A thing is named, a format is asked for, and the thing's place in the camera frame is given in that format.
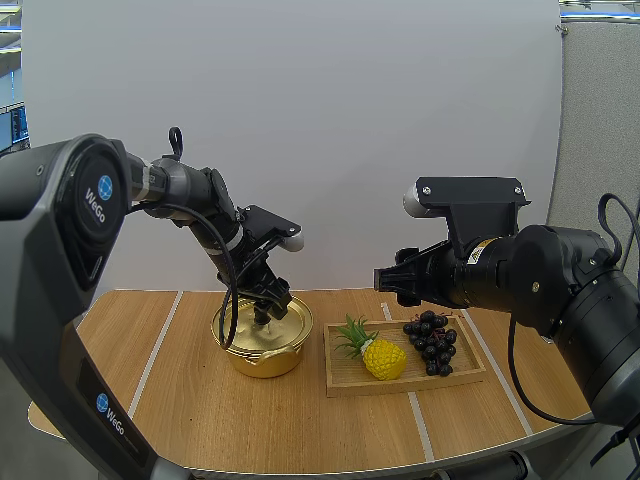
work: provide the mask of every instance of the gold pot handle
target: gold pot handle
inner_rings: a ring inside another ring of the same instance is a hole
[[[298,351],[295,348],[293,348],[291,345],[287,345],[286,347],[278,348],[277,350],[268,350],[262,353],[255,361],[249,360],[248,358],[245,358],[245,360],[253,365],[261,365],[270,358],[278,357],[280,355],[297,355],[297,353]]]

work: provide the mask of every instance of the wooden table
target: wooden table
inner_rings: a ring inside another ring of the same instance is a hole
[[[507,367],[509,316],[453,312],[489,370],[488,380],[422,392],[327,398],[323,324],[346,313],[407,319],[441,307],[403,308],[371,289],[305,291],[314,328],[292,372],[241,375],[215,343],[210,322],[223,294],[113,291],[78,327],[120,403],[157,452],[183,466],[253,473],[327,473],[424,463],[507,443],[552,426],[514,396]],[[555,346],[518,327],[521,382],[551,414],[588,406]],[[32,405],[32,425],[60,435]]]

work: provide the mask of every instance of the yellow pineapple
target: yellow pineapple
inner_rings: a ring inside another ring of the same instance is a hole
[[[367,334],[364,331],[366,320],[360,319],[354,322],[347,315],[347,326],[338,327],[342,335],[349,343],[338,345],[340,347],[353,348],[351,357],[362,355],[365,367],[378,380],[394,380],[400,376],[407,366],[407,354],[397,345],[377,338],[378,332]]]

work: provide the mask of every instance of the grape bunch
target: grape bunch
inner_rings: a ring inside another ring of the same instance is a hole
[[[402,331],[409,336],[409,343],[421,352],[429,376],[446,377],[453,372],[449,362],[456,354],[453,344],[456,343],[458,332],[453,328],[445,330],[448,323],[446,316],[427,310],[402,327]]]

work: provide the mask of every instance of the pot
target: pot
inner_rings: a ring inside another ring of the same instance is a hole
[[[216,342],[219,309],[211,322]],[[224,332],[229,334],[231,305],[225,314]],[[309,307],[298,298],[289,303],[287,314],[280,320],[271,318],[266,325],[255,323],[253,301],[238,302],[238,326],[233,343],[227,350],[231,365],[240,373],[256,378],[271,378],[293,370],[302,360],[302,346],[311,333],[313,317]]]

